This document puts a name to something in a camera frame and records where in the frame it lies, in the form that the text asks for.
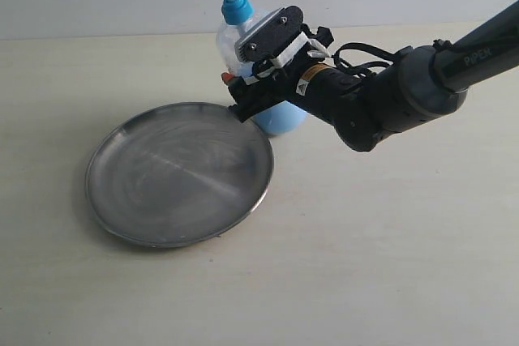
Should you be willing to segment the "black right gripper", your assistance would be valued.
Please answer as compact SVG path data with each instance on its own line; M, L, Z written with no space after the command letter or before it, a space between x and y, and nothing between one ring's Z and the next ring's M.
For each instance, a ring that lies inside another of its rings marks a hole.
M296 92L298 81L303 73L312 66L320 64L315 59L293 61L282 70L274 70L270 75L248 83L241 76L228 72L221 74L221 79L234 99L228 109L240 121L245 122L256 114L283 101L296 105L305 112L315 115L316 103Z

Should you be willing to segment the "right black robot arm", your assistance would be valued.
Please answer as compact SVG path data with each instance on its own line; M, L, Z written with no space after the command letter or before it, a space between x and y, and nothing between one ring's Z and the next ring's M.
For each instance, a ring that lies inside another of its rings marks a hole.
M288 6L253 27L236 54L248 76L228 75L240 121L283 101L333 126L357 152L390 135L457 111L468 89L518 64L518 6L512 4L459 41L407 46L394 53L350 42L373 60L352 65L330 52L330 29L311 30L300 8Z

